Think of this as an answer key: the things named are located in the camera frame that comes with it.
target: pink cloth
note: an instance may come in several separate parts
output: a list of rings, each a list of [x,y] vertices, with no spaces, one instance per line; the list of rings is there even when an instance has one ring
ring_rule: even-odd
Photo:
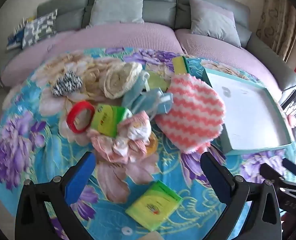
[[[234,68],[244,70],[259,78],[277,101],[282,96],[276,79],[272,73],[247,50],[237,48],[224,41],[208,36],[190,34],[190,30],[180,29],[176,36],[184,52],[196,57],[224,63]]]
[[[181,152],[196,152],[221,134],[225,105],[204,81],[190,74],[175,75],[167,93],[173,94],[174,103],[168,114],[156,115],[155,121]]]
[[[119,123],[116,138],[103,135],[92,128],[88,129],[87,136],[98,154],[106,161],[123,164],[127,164],[128,162],[133,163],[147,157],[144,138],[140,138],[140,136],[139,138],[132,138],[135,134],[131,134],[131,128],[134,126],[137,128],[141,127],[142,129],[147,128],[149,130],[147,138],[149,138],[151,125],[145,111],[135,114]]]
[[[58,33],[16,56],[2,74],[4,85],[13,87],[25,79],[44,60],[66,51],[89,48],[133,47],[183,53],[175,33],[154,23],[114,23]]]

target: purple flower print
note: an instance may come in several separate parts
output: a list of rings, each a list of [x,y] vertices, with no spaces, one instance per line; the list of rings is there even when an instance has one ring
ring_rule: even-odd
[[[108,48],[105,50],[106,54],[114,54],[114,53],[120,53],[125,51],[125,48],[121,47],[121,48]]]
[[[31,120],[29,111],[8,118],[0,133],[0,183],[6,182],[10,190],[20,184],[20,174],[30,166],[32,144],[24,135],[29,131]]]
[[[29,140],[32,143],[32,151],[35,147],[41,148],[44,146],[44,136],[39,134],[46,126],[45,121],[35,122],[35,124],[30,128]]]
[[[69,240],[68,236],[66,235],[65,231],[63,230],[59,220],[57,217],[51,218],[51,223],[56,230],[57,235],[63,240]]]
[[[215,157],[215,159],[222,165],[225,157],[218,149],[213,146],[208,148],[208,151]],[[181,168],[183,171],[184,179],[188,187],[192,185],[194,179],[199,180],[205,187],[211,187],[208,179],[204,175],[200,167],[200,153],[184,154],[181,153]]]
[[[259,174],[261,164],[267,163],[282,176],[286,175],[286,170],[282,165],[285,150],[263,151],[260,153],[242,155],[243,163],[240,165],[240,175],[248,182],[262,183],[264,178]]]
[[[78,201],[71,204],[70,207],[73,211],[78,212],[84,220],[88,221],[89,218],[93,219],[96,214],[96,211],[88,203],[98,203],[98,194],[93,187],[86,185]]]
[[[142,65],[147,63],[160,65],[164,63],[167,65],[172,71],[174,70],[174,66],[172,63],[172,59],[174,57],[178,57],[180,54],[167,52],[162,50],[154,50],[154,49],[139,49],[136,53],[132,55],[126,55],[123,57],[125,62],[139,62]]]

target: light blue cloth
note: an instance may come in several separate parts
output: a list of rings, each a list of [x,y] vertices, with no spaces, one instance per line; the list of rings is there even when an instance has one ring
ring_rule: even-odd
[[[124,95],[121,106],[128,108],[132,114],[145,111],[152,120],[156,114],[167,114],[174,101],[172,93],[163,93],[160,88],[143,92],[148,79],[149,73],[141,71],[136,83]]]
[[[155,88],[147,92],[142,92],[133,102],[131,112],[137,114],[145,111],[151,120],[156,114],[169,113],[173,102],[172,93],[163,93],[160,88]]]

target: patterned pillow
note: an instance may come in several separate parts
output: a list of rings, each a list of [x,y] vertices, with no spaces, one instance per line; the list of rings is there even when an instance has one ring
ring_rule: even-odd
[[[26,24],[25,34],[22,40],[22,49],[56,34],[57,14],[58,9]]]

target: beige towel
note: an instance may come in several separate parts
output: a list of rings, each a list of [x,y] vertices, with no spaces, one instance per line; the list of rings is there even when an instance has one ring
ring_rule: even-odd
[[[99,87],[110,99],[120,98],[136,83],[143,66],[137,62],[113,63],[99,80]]]

